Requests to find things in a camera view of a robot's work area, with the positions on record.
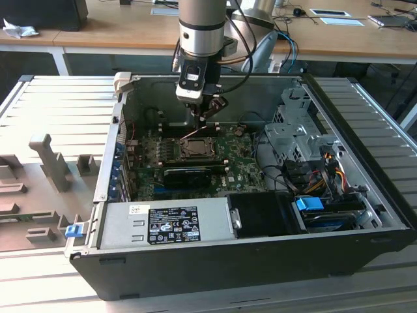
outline floor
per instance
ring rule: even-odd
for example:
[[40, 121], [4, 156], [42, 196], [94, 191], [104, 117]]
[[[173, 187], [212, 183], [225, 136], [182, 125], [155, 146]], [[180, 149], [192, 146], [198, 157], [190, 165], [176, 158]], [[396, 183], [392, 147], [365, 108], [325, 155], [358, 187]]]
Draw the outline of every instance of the floor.
[[[69, 55], [73, 75], [114, 75], [120, 71], [137, 72], [140, 74], [164, 74], [171, 70], [171, 58], [151, 55], [133, 56], [116, 55], [114, 59], [108, 55]], [[405, 99], [417, 83], [417, 70], [404, 83], [401, 91], [391, 99], [397, 88], [407, 77], [412, 65], [370, 65], [367, 69], [362, 65], [351, 63], [303, 62], [298, 61], [292, 73], [297, 74], [301, 68], [314, 76], [332, 77], [355, 76], [374, 99], [384, 108], [390, 102], [388, 113], [394, 114], [401, 101]], [[19, 77], [23, 74], [58, 75], [53, 58], [48, 53], [0, 52], [0, 103], [8, 95]], [[417, 137], [417, 125], [410, 129], [410, 134]]]

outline wooden desk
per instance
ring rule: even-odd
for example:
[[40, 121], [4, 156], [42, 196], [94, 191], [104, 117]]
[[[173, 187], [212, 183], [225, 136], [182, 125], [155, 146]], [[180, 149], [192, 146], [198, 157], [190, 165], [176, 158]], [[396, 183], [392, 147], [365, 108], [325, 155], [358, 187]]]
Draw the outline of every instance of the wooden desk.
[[0, 31], [0, 45], [2, 44], [19, 44], [32, 46], [53, 46], [53, 39], [59, 34], [59, 30], [43, 29], [38, 36], [22, 37], [17, 39], [6, 35], [4, 31]]
[[78, 32], [61, 31], [53, 41], [56, 46], [174, 50], [178, 16], [151, 15], [148, 3], [87, 0], [87, 6], [87, 25]]
[[[385, 14], [372, 7], [371, 0], [292, 0], [301, 4], [309, 16], [310, 8], [346, 10], [352, 18], [367, 18]], [[49, 52], [53, 55], [59, 74], [71, 74], [67, 53], [101, 53], [121, 55], [171, 55], [179, 35], [177, 16], [151, 15], [152, 4], [135, 3], [120, 6], [119, 2], [87, 0], [87, 25], [79, 32], [40, 30], [39, 37], [14, 39], [0, 34], [0, 50]], [[411, 9], [413, 5], [384, 0], [391, 9]], [[278, 12], [292, 16], [288, 5]], [[417, 34], [406, 29], [378, 29], [370, 20], [365, 25], [325, 25], [320, 19], [292, 19], [291, 36], [299, 46], [298, 59], [310, 61], [346, 61], [362, 63], [414, 64], [417, 61]], [[278, 25], [285, 29], [283, 22]], [[282, 60], [289, 51], [286, 41], [279, 41], [273, 58]]]
[[[315, 16], [310, 11], [311, 8], [344, 10], [352, 16], [351, 18], [385, 15], [385, 10], [372, 7], [370, 0], [292, 0], [291, 2], [294, 5], [302, 5], [308, 16]], [[408, 3], [389, 0], [384, 0], [383, 4], [391, 9], [393, 14], [398, 14], [394, 12], [394, 8], [410, 10], [415, 7]], [[276, 10], [275, 14], [292, 16], [293, 10], [294, 7], [287, 6]], [[294, 18], [288, 26], [291, 37], [298, 43], [302, 59], [314, 59], [315, 56], [316, 59], [323, 61], [329, 60], [329, 57], [392, 58], [404, 59], [404, 61], [409, 59], [410, 63], [417, 61], [417, 33], [414, 34], [406, 29], [379, 29], [371, 20], [360, 20], [364, 27], [326, 25], [320, 19], [314, 20], [318, 25], [309, 18]], [[283, 22], [277, 24], [285, 30]], [[274, 52], [286, 53], [287, 47], [277, 44]]]

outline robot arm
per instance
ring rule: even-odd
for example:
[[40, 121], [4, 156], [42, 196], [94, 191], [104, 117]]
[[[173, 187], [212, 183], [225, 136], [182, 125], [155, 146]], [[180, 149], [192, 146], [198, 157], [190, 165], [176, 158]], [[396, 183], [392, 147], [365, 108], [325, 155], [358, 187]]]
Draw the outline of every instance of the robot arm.
[[[252, 63], [252, 55], [257, 44], [256, 36], [263, 38], [274, 28], [271, 12], [275, 0], [233, 1], [237, 5], [241, 2], [244, 8], [242, 10], [239, 7], [238, 11], [233, 13], [232, 20], [240, 25], [236, 26], [233, 23], [242, 40], [245, 40], [242, 38], [242, 33], [246, 34], [246, 38], [253, 38], [251, 44], [254, 45], [254, 49], [250, 55]], [[234, 54], [237, 51], [238, 41], [225, 37], [226, 2], [226, 0], [179, 0], [181, 74], [176, 94], [177, 98], [190, 109], [196, 129], [204, 127], [209, 117], [228, 105], [227, 100], [221, 96], [222, 90], [218, 82], [221, 64], [224, 63], [222, 57]], [[245, 57], [236, 59], [240, 59], [240, 62], [248, 58], [246, 42], [245, 46]]]
[[227, 106], [218, 96], [225, 45], [226, 0], [179, 0], [181, 74], [176, 94], [191, 110], [197, 129]]

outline power supply label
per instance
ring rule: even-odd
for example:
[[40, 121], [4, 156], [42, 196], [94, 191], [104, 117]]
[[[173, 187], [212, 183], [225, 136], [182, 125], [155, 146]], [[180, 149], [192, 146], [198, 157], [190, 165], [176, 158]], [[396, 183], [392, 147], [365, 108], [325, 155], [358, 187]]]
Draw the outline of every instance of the power supply label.
[[197, 207], [150, 209], [148, 216], [148, 243], [151, 245], [201, 240]]

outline blue drive latch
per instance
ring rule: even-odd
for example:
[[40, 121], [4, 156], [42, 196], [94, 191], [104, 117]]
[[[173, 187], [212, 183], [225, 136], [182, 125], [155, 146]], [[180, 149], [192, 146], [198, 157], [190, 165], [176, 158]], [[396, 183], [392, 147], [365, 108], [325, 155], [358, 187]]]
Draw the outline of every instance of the blue drive latch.
[[314, 210], [323, 210], [323, 204], [321, 203], [320, 198], [317, 197], [305, 197], [300, 198], [295, 201], [299, 211], [314, 211]]
[[83, 225], [78, 225], [78, 224], [69, 225], [65, 230], [65, 237], [66, 238], [83, 237]]

